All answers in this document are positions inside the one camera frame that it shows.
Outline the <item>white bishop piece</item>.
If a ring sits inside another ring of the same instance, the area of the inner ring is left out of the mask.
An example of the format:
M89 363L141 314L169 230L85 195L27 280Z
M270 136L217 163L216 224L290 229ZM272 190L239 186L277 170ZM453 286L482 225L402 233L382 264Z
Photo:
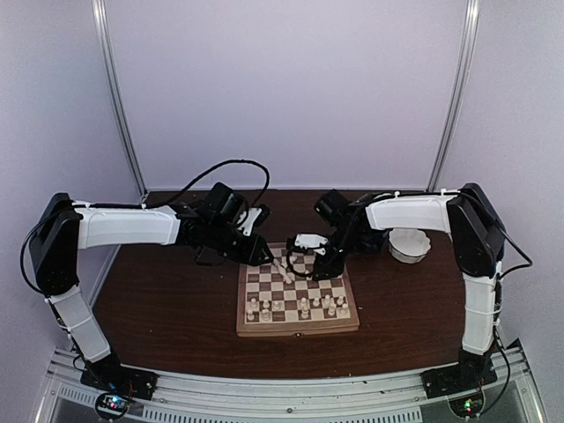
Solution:
M309 318L309 301L307 298L300 300L301 319L306 320Z

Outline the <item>wooden chess board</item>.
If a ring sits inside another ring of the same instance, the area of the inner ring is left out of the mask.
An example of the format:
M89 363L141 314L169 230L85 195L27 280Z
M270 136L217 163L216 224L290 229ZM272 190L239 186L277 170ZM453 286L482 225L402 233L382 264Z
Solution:
M269 245L274 260L278 259L286 267L286 245L271 243ZM274 263L249 266L243 264L239 269L237 322L236 332L242 338L264 337L301 337L305 335L327 335L335 333L353 332L360 327L358 309L353 296L349 274L345 271L341 276L332 279L314 281L301 275L313 270L315 255L312 253L297 253L293 255L291 263L295 273L288 271L293 283L286 284L278 273ZM329 294L331 304L336 305L336 316L329 317L323 305L323 297ZM338 296L344 297L344 304L348 305L349 317L339 315ZM318 297L320 305L314 307L313 299ZM255 298L258 308L252 309L250 301ZM309 318L301 319L300 300L309 301ZM270 321L262 319L263 301L270 301ZM272 302L281 301L280 310L272 309ZM247 320L247 309L251 308L255 320Z

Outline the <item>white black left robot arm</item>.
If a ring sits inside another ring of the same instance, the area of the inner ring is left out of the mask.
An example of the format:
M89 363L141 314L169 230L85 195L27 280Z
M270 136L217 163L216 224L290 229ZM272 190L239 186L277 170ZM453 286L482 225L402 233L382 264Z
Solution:
M169 200L161 204L95 204L56 193L24 238L19 252L25 282L43 296L61 328L89 364L93 378L108 391L127 382L126 371L98 324L91 299L78 275L79 254L100 249L107 257L92 294L101 285L123 245L158 245L211 249L220 257L251 266L272 263L266 240L256 233L270 216L264 204L216 183L207 196L192 204Z

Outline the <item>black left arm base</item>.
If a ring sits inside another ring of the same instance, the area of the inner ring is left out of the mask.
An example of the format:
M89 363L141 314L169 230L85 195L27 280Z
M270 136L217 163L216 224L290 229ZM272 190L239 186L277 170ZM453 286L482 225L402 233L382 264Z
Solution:
M74 343L74 349L84 364L80 376L83 385L121 397L152 400L158 381L154 372L125 367L113 349L107 357L96 362L87 360L77 343Z

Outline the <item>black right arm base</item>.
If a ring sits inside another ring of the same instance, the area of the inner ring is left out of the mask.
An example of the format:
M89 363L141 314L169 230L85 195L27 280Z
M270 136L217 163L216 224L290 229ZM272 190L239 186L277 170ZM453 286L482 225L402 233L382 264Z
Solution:
M491 353L475 354L460 349L454 365L424 371L421 380L428 399L475 390L497 381Z

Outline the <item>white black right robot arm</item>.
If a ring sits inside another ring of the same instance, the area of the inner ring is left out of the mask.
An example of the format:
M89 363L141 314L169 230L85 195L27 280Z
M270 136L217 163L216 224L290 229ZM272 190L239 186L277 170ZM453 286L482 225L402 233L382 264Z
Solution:
M483 189L467 183L439 193L373 192L356 200L333 189L317 201L315 210L335 230L315 259L315 280L339 276L349 255L381 249L395 229L435 231L450 238L465 289L461 349L470 354L453 367L451 379L464 390L480 380L486 364L479 356L494 342L505 243L504 225Z

